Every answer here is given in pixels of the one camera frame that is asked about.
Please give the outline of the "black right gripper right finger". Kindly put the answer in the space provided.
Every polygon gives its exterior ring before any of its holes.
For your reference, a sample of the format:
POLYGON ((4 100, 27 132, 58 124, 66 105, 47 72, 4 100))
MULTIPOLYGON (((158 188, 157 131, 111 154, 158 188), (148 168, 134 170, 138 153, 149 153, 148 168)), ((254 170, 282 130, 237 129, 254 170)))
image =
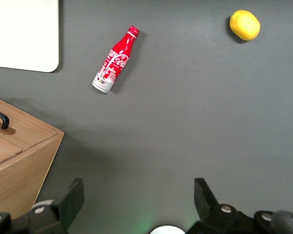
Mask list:
POLYGON ((194 205, 199 220, 189 234, 293 234, 293 212, 257 211, 249 217, 220 204, 203 178, 194 180, 194 205))

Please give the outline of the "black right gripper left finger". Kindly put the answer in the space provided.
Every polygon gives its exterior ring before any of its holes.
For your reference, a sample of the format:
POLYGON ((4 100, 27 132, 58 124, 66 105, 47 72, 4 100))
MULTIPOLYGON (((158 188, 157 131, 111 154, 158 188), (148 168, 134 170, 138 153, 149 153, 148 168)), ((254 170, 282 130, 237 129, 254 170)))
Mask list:
POLYGON ((18 218, 1 212, 0 234, 66 234, 83 205, 84 180, 76 178, 57 198, 36 203, 18 218))

